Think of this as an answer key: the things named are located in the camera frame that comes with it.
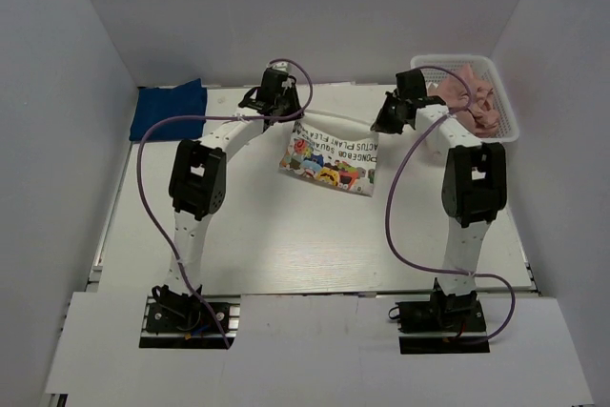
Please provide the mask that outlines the pink t-shirt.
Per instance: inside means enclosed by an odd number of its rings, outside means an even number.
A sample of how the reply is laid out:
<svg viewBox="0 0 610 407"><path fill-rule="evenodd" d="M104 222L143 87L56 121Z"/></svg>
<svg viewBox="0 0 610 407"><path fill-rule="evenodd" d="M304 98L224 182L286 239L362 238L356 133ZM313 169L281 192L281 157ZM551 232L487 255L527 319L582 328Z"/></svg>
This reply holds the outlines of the pink t-shirt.
<svg viewBox="0 0 610 407"><path fill-rule="evenodd" d="M466 110L457 112L457 120L477 137L493 137L498 133L500 122L499 112L494 106L493 85L477 76L469 64L464 64L456 74L467 83L475 97L473 102L470 102L465 86L454 76L446 76L440 83L432 85L428 94L439 96L450 110L469 104Z"/></svg>

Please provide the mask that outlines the white printed t-shirt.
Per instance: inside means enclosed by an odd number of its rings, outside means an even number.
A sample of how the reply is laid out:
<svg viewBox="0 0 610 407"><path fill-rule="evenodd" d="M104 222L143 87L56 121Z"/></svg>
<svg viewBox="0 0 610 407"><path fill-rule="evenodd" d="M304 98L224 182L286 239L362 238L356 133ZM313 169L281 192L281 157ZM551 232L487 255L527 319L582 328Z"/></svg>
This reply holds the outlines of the white printed t-shirt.
<svg viewBox="0 0 610 407"><path fill-rule="evenodd" d="M364 122L313 111L294 122L279 169L345 193L371 196L377 153L378 133Z"/></svg>

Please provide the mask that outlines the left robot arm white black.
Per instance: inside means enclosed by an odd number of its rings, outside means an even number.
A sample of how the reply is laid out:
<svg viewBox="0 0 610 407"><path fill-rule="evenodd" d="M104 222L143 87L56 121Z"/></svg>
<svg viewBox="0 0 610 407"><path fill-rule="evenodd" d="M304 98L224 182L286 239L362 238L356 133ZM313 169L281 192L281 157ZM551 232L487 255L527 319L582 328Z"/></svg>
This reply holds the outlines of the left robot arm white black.
<svg viewBox="0 0 610 407"><path fill-rule="evenodd" d="M246 92L234 118L199 140L178 144L169 185L172 260L164 284L154 287L152 296L179 329L195 327L204 311L198 298L201 258L212 217L225 199L228 162L274 123L300 117L300 110L291 64L274 61L261 83Z"/></svg>

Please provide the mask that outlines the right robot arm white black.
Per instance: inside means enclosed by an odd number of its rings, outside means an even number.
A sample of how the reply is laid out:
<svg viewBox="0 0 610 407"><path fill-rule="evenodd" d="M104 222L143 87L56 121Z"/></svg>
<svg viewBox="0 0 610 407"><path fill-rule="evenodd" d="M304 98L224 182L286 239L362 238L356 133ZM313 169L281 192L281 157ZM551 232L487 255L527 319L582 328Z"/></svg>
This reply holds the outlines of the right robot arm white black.
<svg viewBox="0 0 610 407"><path fill-rule="evenodd" d="M490 85L480 84L471 71L461 69L447 71L439 87L429 91L424 72L419 67L396 74L396 88L387 92L371 129L386 134L411 129L417 136L390 186L386 226L391 224L399 178L417 149L427 145L444 159L440 201L449 233L443 263L439 268L409 265L435 275L430 316L439 328L450 330L478 303L482 242L507 203L506 153L498 142L482 141L471 126L479 114L478 100L490 92Z"/></svg>

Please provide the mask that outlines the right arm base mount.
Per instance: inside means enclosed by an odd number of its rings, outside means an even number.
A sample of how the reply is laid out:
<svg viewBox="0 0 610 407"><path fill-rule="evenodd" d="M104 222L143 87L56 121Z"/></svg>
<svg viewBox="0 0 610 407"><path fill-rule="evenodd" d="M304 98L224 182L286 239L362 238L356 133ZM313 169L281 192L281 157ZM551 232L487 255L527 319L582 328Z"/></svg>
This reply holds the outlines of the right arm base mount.
<svg viewBox="0 0 610 407"><path fill-rule="evenodd" d="M429 301L397 302L388 318L397 324L399 351L404 356L489 354L487 326L479 302L466 314L441 324Z"/></svg>

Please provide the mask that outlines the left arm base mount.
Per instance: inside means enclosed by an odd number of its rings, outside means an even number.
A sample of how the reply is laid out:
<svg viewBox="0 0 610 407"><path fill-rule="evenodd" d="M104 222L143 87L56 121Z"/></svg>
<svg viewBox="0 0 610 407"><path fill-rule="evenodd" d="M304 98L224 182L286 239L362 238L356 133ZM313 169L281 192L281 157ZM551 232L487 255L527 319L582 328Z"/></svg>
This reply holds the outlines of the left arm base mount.
<svg viewBox="0 0 610 407"><path fill-rule="evenodd" d="M210 305L220 322L229 345L239 325L240 300L212 297ZM195 312L184 320L167 311L149 296L139 338L140 349L227 350L228 347L208 311Z"/></svg>

